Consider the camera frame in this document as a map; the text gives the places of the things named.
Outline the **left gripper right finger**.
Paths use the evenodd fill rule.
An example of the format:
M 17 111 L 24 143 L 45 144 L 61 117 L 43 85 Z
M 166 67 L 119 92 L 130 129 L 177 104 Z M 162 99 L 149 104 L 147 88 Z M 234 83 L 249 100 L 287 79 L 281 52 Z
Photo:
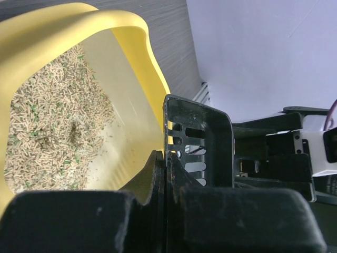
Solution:
M 203 187 L 167 159 L 167 252 L 326 252 L 307 201 L 289 189 Z

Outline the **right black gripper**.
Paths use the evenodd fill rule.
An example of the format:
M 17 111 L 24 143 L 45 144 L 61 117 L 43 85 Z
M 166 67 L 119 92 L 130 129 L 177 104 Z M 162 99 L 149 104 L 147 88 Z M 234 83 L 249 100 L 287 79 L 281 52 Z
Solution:
M 314 177 L 309 145 L 301 130 L 307 115 L 326 116 L 323 141 L 329 163 L 336 162 L 336 105 L 330 109 L 288 106 L 265 118 L 234 123 L 235 185 L 287 188 L 308 202 L 336 202 L 336 174 Z

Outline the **yellow litter box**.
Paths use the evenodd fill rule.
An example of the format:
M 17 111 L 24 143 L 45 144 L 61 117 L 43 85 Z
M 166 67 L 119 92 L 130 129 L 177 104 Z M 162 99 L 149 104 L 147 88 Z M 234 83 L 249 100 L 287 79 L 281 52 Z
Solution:
M 5 182 L 13 95 L 29 77 L 77 44 L 83 45 L 115 115 L 101 131 L 103 145 L 80 191 L 122 188 L 143 169 L 152 151 L 163 148 L 162 105 L 170 90 L 140 16 L 69 3 L 7 19 L 1 22 L 1 211 L 18 194 L 46 191 L 13 193 Z

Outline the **black litter scoop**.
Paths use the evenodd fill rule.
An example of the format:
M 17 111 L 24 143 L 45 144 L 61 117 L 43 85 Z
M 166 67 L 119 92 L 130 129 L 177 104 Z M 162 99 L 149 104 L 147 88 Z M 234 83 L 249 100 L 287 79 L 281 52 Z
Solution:
M 210 187 L 234 187 L 234 133 L 229 116 L 169 94 L 163 103 L 165 160 Z

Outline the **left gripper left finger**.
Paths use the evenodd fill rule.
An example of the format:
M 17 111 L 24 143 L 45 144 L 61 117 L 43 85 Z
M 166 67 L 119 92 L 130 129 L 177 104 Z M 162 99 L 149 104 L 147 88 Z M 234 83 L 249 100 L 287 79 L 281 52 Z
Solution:
M 27 191 L 1 217 L 1 252 L 164 252 L 164 159 L 120 190 Z

